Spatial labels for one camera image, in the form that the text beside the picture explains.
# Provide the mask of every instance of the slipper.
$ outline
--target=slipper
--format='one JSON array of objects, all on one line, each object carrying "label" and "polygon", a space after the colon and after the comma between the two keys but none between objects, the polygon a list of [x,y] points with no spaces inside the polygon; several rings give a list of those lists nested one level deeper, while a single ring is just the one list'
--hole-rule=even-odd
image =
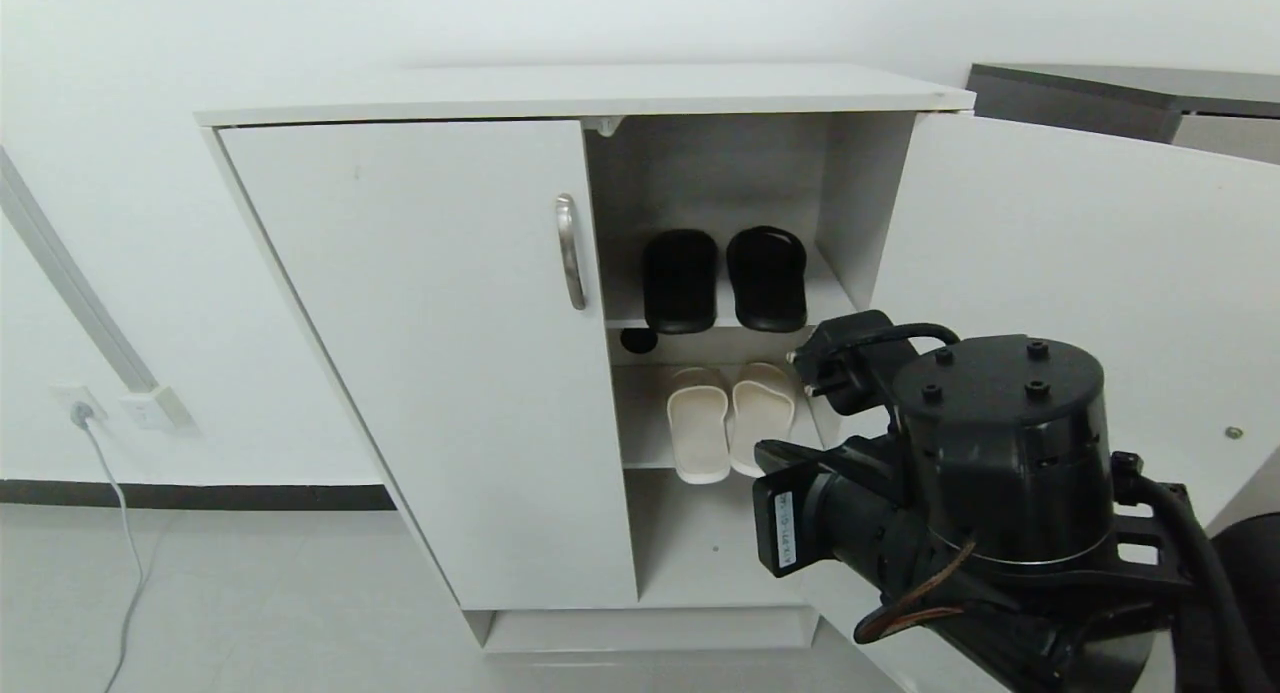
[{"label": "slipper", "polygon": [[751,330],[791,333],[804,328],[804,243],[772,225],[733,236],[726,252],[737,320]]},{"label": "slipper", "polygon": [[726,414],[728,393],[714,370],[686,368],[671,378],[667,423],[676,475],[685,483],[703,485],[728,478]]},{"label": "slipper", "polygon": [[764,471],[755,462],[755,443],[786,441],[796,414],[795,384],[776,365],[750,363],[733,384],[733,442],[730,465],[751,478]]},{"label": "slipper", "polygon": [[644,247],[644,319],[664,336],[716,324],[719,249],[708,233],[667,231]]}]

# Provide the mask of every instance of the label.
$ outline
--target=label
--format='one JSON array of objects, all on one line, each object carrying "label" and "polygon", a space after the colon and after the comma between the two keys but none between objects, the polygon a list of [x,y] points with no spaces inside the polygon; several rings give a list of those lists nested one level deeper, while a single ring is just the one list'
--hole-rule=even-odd
[{"label": "label", "polygon": [[778,569],[796,564],[796,520],[791,510],[791,491],[773,498],[773,518],[778,529]]}]

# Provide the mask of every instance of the gray floor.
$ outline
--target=gray floor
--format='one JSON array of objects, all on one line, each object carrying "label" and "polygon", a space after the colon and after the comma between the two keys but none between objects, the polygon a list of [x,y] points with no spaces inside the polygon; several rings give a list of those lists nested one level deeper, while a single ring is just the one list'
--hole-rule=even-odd
[{"label": "gray floor", "polygon": [[[809,651],[484,656],[394,512],[133,511],[151,579],[119,693],[896,692]],[[99,692],[134,582],[119,511],[0,506],[0,690]]]}]

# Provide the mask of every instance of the shoe cabinet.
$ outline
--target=shoe cabinet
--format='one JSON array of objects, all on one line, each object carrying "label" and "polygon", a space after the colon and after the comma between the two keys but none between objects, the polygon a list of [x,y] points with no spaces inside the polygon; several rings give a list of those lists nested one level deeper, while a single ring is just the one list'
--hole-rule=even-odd
[{"label": "shoe cabinet", "polygon": [[[1116,446],[1202,516],[1280,443],[1280,168],[973,105],[845,64],[530,67],[280,86],[197,122],[481,644],[786,647],[818,614],[849,633],[874,591],[840,564],[772,579],[750,480],[682,483],[664,411],[672,370],[732,384],[808,333],[737,322],[745,228],[804,242],[810,323],[874,306],[1089,350]],[[630,352],[640,251],[673,228],[719,246],[716,323]],[[882,432],[799,398],[796,442]],[[900,638],[865,651],[891,675],[960,665]]]}]

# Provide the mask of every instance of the black baseboard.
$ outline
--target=black baseboard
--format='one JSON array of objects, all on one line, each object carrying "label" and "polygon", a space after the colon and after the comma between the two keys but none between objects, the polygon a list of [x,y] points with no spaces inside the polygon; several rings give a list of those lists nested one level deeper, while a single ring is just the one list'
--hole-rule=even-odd
[{"label": "black baseboard", "polygon": [[[381,485],[120,485],[131,509],[193,511],[389,511]],[[116,507],[106,483],[0,480],[0,503]]]}]

